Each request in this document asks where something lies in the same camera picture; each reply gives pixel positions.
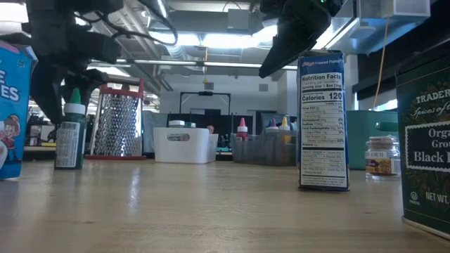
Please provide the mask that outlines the green plastic bin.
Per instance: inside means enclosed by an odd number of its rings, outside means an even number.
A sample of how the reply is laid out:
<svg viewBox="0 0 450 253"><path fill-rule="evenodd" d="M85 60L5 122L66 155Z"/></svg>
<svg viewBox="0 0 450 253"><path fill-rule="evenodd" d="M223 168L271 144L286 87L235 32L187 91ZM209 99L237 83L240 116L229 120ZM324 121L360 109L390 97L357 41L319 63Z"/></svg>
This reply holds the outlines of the green plastic bin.
<svg viewBox="0 0 450 253"><path fill-rule="evenodd" d="M366 169L366 142L372 136L392 135L398 137L398 128L392 127L397 122L396 112L347 111L349 168L364 171Z"/></svg>

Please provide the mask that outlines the grey translucent plastic bin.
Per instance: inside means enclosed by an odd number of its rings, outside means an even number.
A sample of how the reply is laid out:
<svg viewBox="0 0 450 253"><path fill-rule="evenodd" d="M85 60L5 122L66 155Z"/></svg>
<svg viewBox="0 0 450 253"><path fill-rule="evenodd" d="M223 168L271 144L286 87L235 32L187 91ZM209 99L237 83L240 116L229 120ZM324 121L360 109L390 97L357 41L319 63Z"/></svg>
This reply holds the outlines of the grey translucent plastic bin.
<svg viewBox="0 0 450 253"><path fill-rule="evenodd" d="M263 130L261 135L231 135L233 161L289 167L297 164L297 131Z"/></svg>

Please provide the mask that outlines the grey ceiling box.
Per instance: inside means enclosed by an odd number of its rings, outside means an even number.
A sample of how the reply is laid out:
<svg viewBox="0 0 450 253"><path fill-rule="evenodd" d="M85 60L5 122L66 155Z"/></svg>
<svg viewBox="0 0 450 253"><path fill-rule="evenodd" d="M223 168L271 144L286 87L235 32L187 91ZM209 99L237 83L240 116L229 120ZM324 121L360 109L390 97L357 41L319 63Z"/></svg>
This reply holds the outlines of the grey ceiling box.
<svg viewBox="0 0 450 253"><path fill-rule="evenodd" d="M250 12L241 9L228 9L227 29L248 31L250 28Z"/></svg>

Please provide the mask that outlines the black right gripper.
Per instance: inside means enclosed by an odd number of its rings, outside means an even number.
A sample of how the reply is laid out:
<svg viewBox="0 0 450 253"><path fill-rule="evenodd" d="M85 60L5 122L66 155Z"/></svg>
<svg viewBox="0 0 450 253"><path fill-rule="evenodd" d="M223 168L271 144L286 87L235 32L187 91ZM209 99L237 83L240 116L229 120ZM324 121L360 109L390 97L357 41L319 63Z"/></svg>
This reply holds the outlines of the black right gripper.
<svg viewBox="0 0 450 253"><path fill-rule="evenodd" d="M285 67L317 39L315 18L331 19L347 0L262 0L262 12L278 18L277 35L259 68L261 78Z"/></svg>

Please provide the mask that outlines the pink-capped food colouring bottle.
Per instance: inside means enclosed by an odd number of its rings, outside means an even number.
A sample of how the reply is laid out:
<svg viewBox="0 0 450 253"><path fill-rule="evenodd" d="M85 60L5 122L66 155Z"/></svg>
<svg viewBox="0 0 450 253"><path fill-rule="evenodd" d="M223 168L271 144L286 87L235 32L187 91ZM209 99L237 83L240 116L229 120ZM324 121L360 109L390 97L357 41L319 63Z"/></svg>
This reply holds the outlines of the pink-capped food colouring bottle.
<svg viewBox="0 0 450 253"><path fill-rule="evenodd" d="M243 117L240 119L240 124L237 128L236 140L237 141L249 140L248 128L246 126L245 119Z"/></svg>

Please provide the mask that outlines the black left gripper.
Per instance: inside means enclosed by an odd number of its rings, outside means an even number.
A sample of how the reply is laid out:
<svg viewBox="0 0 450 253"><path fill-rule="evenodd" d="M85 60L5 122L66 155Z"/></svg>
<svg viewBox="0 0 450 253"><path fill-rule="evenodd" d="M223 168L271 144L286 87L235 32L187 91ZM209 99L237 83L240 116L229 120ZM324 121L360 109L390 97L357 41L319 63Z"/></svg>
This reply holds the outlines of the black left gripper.
<svg viewBox="0 0 450 253"><path fill-rule="evenodd" d="M65 37L53 32L33 32L30 45L39 60L32 72L30 95L53 124L63 120L63 79L65 102L78 89L82 104L88 105L92 92L108 83L108 75L97 69L85 71L87 65L93 59L115 63L120 54L120 45L113 38L87 31L72 31ZM67 71L84 72L66 76Z"/></svg>

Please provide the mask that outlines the dark pepper tin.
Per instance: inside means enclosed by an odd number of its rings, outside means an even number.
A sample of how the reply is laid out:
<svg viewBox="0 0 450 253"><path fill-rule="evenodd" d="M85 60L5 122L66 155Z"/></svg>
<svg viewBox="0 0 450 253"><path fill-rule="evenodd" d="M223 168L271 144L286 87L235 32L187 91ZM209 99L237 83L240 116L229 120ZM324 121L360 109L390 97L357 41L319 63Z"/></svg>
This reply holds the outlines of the dark pepper tin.
<svg viewBox="0 0 450 253"><path fill-rule="evenodd" d="M403 220L450 240L450 43L396 73Z"/></svg>

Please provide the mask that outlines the white plastic bin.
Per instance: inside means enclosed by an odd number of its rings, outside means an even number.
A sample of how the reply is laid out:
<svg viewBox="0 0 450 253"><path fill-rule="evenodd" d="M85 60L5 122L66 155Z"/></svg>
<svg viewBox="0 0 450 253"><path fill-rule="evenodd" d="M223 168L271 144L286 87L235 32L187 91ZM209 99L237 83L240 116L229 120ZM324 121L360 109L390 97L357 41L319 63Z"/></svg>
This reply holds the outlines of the white plastic bin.
<svg viewBox="0 0 450 253"><path fill-rule="evenodd" d="M153 129L155 161L207 164L216 160L218 134L201 128Z"/></svg>

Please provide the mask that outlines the blue Rice Krispies box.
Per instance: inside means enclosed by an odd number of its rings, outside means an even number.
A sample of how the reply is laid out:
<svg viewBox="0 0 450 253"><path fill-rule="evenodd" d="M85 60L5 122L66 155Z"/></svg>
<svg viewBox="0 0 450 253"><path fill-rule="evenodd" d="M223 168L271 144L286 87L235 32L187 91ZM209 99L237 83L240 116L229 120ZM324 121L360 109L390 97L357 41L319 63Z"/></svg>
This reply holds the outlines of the blue Rice Krispies box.
<svg viewBox="0 0 450 253"><path fill-rule="evenodd" d="M0 180L20 176L36 62L31 47L0 40Z"/></svg>

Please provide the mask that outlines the blue Frosted Flakes box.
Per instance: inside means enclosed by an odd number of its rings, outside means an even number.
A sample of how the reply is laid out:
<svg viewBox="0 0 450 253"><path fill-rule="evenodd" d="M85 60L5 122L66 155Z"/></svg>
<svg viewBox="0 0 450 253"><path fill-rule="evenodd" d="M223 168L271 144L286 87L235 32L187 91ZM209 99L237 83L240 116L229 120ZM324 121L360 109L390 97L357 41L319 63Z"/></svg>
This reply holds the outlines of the blue Frosted Flakes box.
<svg viewBox="0 0 450 253"><path fill-rule="evenodd" d="M349 190L344 66L339 51L298 60L300 188Z"/></svg>

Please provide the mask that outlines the red metal box grater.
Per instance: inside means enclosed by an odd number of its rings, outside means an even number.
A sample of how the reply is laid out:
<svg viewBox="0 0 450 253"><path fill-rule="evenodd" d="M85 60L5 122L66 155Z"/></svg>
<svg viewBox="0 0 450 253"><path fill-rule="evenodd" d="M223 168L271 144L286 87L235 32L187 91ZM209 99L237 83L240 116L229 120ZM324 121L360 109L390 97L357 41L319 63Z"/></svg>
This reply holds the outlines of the red metal box grater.
<svg viewBox="0 0 450 253"><path fill-rule="evenodd" d="M142 111L143 80L138 89L116 89L104 84L91 135L90 160L144 160Z"/></svg>

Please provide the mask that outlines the yellow food colouring bottle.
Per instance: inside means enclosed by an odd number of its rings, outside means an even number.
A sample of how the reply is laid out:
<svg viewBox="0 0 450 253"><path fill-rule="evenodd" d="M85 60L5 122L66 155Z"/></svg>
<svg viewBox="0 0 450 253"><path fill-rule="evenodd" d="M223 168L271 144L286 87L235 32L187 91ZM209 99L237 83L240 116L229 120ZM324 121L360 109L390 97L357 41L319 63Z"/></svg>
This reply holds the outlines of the yellow food colouring bottle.
<svg viewBox="0 0 450 253"><path fill-rule="evenodd" d="M282 141L285 144L293 143L293 136L290 133L290 124L288 123L288 119L286 116L283 117L282 124L279 126L278 130L280 131Z"/></svg>

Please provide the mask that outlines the clear jar with orange label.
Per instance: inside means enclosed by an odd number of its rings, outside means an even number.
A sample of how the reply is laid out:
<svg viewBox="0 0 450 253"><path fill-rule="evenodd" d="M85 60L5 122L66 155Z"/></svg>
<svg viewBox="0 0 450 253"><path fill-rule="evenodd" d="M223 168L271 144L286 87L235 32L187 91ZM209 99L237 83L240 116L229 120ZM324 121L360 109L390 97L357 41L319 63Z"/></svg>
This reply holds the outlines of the clear jar with orange label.
<svg viewBox="0 0 450 253"><path fill-rule="evenodd" d="M401 176L399 141L396 136L371 136L366 142L366 178L397 180Z"/></svg>

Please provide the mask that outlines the green-capped food colouring bottle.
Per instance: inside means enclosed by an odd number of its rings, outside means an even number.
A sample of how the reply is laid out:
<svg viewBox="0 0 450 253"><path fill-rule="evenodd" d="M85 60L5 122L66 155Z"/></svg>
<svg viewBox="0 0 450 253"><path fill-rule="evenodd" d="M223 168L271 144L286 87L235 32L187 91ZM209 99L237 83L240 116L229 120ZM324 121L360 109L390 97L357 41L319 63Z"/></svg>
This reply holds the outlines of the green-capped food colouring bottle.
<svg viewBox="0 0 450 253"><path fill-rule="evenodd" d="M78 88L73 89L69 102L64 104L63 112L63 121L56 136L54 169L81 169L85 150L86 106L82 104Z"/></svg>

